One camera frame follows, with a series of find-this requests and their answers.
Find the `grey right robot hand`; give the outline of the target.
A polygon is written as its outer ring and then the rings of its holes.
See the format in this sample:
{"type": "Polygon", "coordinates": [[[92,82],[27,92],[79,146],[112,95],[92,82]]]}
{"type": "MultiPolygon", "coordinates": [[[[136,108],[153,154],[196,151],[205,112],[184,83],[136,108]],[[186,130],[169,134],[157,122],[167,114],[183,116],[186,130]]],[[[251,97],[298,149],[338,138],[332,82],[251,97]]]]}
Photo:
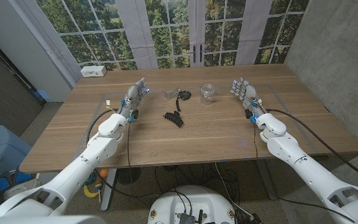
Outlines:
{"type": "Polygon", "coordinates": [[[262,106],[262,100],[257,95],[254,86],[242,77],[240,81],[233,81],[230,92],[240,99],[245,109],[246,118],[252,123],[255,123],[259,116],[266,113],[262,106]]]}

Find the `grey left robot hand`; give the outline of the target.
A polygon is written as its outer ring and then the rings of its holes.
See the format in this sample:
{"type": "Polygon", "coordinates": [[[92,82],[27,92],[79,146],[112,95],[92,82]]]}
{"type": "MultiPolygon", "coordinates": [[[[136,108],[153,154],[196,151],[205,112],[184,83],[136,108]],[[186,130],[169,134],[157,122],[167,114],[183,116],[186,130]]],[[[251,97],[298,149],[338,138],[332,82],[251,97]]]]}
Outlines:
{"type": "Polygon", "coordinates": [[[150,90],[146,88],[145,78],[141,78],[129,87],[124,99],[121,101],[122,106],[117,112],[128,121],[132,122],[137,117],[135,111],[138,110],[140,102],[149,91],[150,90]]]}

